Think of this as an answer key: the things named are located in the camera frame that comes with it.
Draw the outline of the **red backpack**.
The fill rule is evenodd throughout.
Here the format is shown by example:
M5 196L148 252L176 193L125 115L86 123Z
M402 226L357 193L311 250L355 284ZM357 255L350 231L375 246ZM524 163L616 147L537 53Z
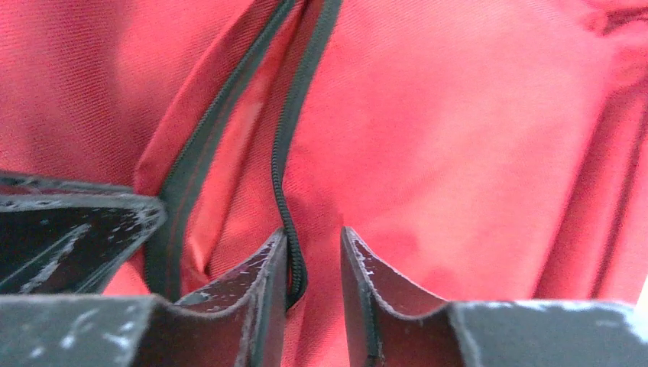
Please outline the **red backpack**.
M175 304L283 231L277 366L353 366L345 227L447 301L631 307L647 3L3 1L2 171L167 218L101 293L1 299Z

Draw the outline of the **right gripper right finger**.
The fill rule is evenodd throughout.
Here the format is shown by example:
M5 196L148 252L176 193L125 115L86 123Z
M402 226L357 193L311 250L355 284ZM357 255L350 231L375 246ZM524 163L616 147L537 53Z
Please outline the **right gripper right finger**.
M647 319L626 304L447 301L341 232L353 366L645 366Z

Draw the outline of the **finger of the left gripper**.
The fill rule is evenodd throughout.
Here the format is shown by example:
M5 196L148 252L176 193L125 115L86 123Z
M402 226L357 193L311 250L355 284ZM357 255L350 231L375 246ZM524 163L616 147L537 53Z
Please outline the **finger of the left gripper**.
M101 293L167 218L129 187L1 172L1 293Z

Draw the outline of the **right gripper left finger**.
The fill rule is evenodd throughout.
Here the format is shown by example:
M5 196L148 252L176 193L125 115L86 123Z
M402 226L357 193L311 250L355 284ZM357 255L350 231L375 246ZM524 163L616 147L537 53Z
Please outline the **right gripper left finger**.
M277 366L287 237L171 302L155 295L4 296L3 366Z

